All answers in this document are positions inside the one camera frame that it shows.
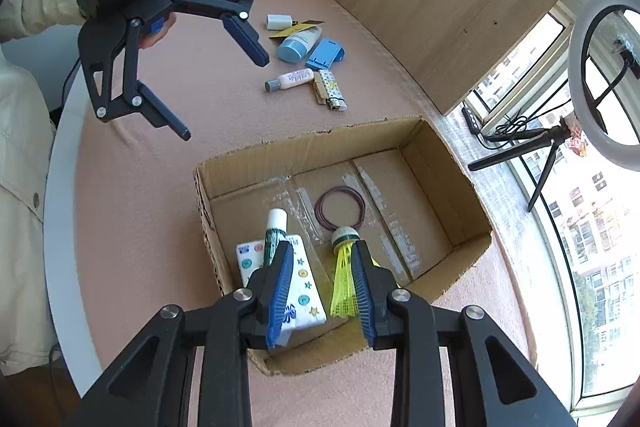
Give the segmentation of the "person left hand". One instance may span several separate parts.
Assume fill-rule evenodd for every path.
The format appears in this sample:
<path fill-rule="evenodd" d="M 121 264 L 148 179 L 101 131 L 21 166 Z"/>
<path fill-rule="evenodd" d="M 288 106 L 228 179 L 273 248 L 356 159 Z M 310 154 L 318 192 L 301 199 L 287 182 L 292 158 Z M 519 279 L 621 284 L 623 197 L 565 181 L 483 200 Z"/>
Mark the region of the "person left hand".
<path fill-rule="evenodd" d="M 143 26 L 139 48 L 144 50 L 149 49 L 151 46 L 155 46 L 167 35 L 168 31 L 171 30 L 171 27 L 175 25 L 176 21 L 176 14 L 169 12 L 167 15 L 164 15 L 155 22 L 149 23 L 148 26 Z"/>

